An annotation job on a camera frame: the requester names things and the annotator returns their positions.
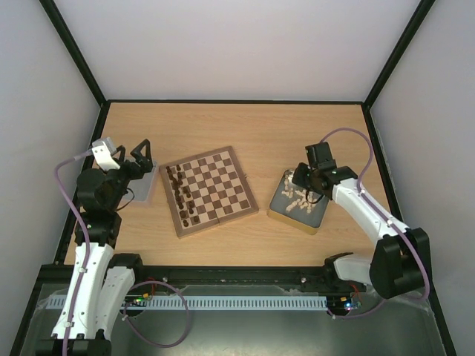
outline black metal frame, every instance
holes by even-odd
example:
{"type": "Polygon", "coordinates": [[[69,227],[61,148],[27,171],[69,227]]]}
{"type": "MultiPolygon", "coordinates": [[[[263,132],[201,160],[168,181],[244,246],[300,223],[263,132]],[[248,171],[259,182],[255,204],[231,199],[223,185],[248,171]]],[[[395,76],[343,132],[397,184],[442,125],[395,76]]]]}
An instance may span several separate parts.
{"type": "MultiPolygon", "coordinates": [[[[62,18],[54,0],[39,0],[48,14],[53,26],[56,28],[59,36],[68,49],[71,57],[75,61],[79,71],[84,80],[91,89],[96,101],[101,106],[101,111],[97,119],[97,124],[91,141],[101,137],[102,130],[107,119],[108,111],[113,102],[156,102],[156,103],[193,103],[193,104],[299,104],[299,105],[360,105],[364,114],[364,120],[370,135],[371,142],[375,151],[376,161],[381,174],[384,190],[387,195],[391,213],[398,219],[402,219],[401,211],[394,192],[393,183],[391,181],[384,155],[381,149],[381,144],[378,134],[375,129],[374,121],[371,116],[370,109],[376,101],[378,95],[381,93],[384,85],[389,79],[391,73],[394,71],[399,60],[404,54],[410,41],[419,29],[422,21],[428,14],[435,0],[421,0],[419,6],[416,8],[413,16],[407,24],[404,32],[398,40],[393,52],[391,53],[386,65],[383,67],[379,77],[377,78],[373,88],[364,102],[342,102],[342,101],[272,101],[272,100],[107,100],[99,88],[91,70],[89,69],[84,57],[82,56],[79,47],[74,41],[71,32],[68,29],[64,19],[62,18]]],[[[85,161],[82,169],[92,166],[93,160],[89,158],[85,161]]],[[[39,292],[44,283],[64,283],[68,284],[71,278],[72,267],[65,266],[64,260],[68,250],[69,242],[76,220],[74,215],[70,212],[66,219],[65,227],[63,229],[59,246],[54,259],[54,265],[42,266],[33,292],[28,301],[27,308],[16,335],[13,348],[10,355],[19,355],[23,340],[27,332],[27,328],[31,317],[33,316],[36,303],[38,301],[39,292]]],[[[156,279],[166,277],[169,283],[176,286],[184,286],[187,284],[196,283],[225,283],[227,285],[278,285],[283,288],[299,288],[302,291],[319,291],[323,295],[338,296],[348,292],[346,289],[325,290],[325,286],[321,284],[319,276],[321,275],[322,267],[181,267],[181,266],[146,266],[145,273],[156,279]]],[[[444,343],[447,355],[456,355],[455,348],[451,340],[450,333],[445,323],[444,315],[442,313],[439,299],[436,290],[431,286],[429,301],[436,316],[437,326],[444,343]]]]}

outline tabletop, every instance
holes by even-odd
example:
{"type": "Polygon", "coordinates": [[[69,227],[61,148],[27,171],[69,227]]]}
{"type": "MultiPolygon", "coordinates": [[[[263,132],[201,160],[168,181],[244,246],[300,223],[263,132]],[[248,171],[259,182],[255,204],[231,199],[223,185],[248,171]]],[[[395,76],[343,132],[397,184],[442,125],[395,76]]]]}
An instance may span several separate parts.
{"type": "MultiPolygon", "coordinates": [[[[373,245],[350,215],[330,202],[315,235],[266,215],[286,169],[306,162],[305,146],[336,128],[367,134],[360,105],[111,104],[102,136],[131,150],[145,138],[158,164],[232,146],[260,208],[257,214],[179,239],[162,180],[149,203],[121,210],[116,253],[138,253],[157,266],[321,266],[341,252],[372,255],[373,245]]],[[[357,174],[367,162],[366,142],[349,132],[328,139],[338,166],[357,174]]],[[[376,162],[364,176],[366,189],[387,208],[376,162]]],[[[73,263],[71,243],[65,263],[73,263]]]]}

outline white perforated rail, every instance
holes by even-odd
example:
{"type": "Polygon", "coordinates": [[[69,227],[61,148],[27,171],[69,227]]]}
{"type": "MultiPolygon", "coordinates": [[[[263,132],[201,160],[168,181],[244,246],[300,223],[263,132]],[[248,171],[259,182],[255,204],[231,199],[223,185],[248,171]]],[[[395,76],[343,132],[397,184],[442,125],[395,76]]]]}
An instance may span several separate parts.
{"type": "MultiPolygon", "coordinates": [[[[326,297],[230,297],[199,296],[185,297],[190,310],[327,310],[326,297]]],[[[61,309],[65,296],[53,296],[46,309],[61,309]]],[[[183,302],[174,296],[156,296],[140,306],[130,306],[134,310],[183,310],[183,302]]]]}

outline white wall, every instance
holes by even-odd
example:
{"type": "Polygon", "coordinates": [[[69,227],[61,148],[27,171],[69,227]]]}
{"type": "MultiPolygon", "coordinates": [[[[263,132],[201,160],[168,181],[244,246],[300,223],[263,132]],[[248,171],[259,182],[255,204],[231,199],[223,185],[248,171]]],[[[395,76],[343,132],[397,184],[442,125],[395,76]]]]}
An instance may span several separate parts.
{"type": "Polygon", "coordinates": [[[419,0],[56,0],[108,99],[364,100],[419,0]]]}
{"type": "MultiPolygon", "coordinates": [[[[39,1],[0,11],[0,355],[10,352],[68,212],[54,166],[85,151],[99,111],[39,1]]],[[[80,164],[62,175],[72,194],[80,164]]]]}
{"type": "Polygon", "coordinates": [[[459,355],[475,348],[475,2],[438,0],[373,108],[404,218],[430,236],[459,355]]]}

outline chessboard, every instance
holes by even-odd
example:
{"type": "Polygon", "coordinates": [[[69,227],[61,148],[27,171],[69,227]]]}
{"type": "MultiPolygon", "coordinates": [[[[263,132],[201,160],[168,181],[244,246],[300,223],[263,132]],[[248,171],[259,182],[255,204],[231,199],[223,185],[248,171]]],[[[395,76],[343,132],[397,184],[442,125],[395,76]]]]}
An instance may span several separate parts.
{"type": "Polygon", "coordinates": [[[231,146],[159,167],[178,237],[259,211],[231,146]]]}

